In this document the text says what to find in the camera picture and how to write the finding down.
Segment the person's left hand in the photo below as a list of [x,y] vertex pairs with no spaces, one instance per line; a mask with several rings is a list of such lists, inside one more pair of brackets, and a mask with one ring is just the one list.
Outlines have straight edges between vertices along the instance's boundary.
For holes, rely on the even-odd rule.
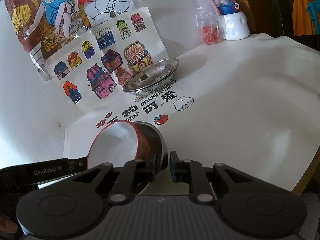
[[0,216],[1,239],[17,239],[18,226],[8,216],[1,213]]

